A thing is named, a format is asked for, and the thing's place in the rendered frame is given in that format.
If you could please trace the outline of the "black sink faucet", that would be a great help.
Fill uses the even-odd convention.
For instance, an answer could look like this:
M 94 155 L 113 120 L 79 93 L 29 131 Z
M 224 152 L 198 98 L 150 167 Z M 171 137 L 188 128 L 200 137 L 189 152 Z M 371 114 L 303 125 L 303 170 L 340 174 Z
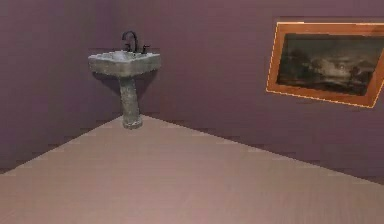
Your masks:
M 122 34 L 121 40 L 125 42 L 124 50 L 127 52 L 141 53 L 141 54 L 148 53 L 149 45 L 144 45 L 142 47 L 142 50 L 139 50 L 139 42 L 138 42 L 137 34 L 132 30 L 125 31 Z

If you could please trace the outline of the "grey stone pedestal sink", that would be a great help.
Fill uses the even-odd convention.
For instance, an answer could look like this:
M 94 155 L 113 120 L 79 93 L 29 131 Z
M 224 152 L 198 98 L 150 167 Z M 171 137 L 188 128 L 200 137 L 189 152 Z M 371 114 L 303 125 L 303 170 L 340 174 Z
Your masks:
M 89 68 L 94 73 L 118 79 L 123 121 L 126 129 L 142 126 L 135 77 L 158 70 L 161 56 L 158 53 L 134 53 L 125 50 L 100 53 L 88 57 Z

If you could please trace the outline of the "wood framed dark painting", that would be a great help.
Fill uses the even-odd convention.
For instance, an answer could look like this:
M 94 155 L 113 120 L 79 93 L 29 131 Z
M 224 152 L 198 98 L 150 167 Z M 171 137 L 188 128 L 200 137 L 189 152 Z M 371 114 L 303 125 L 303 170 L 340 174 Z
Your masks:
M 278 22 L 266 90 L 357 107 L 384 86 L 384 22 Z

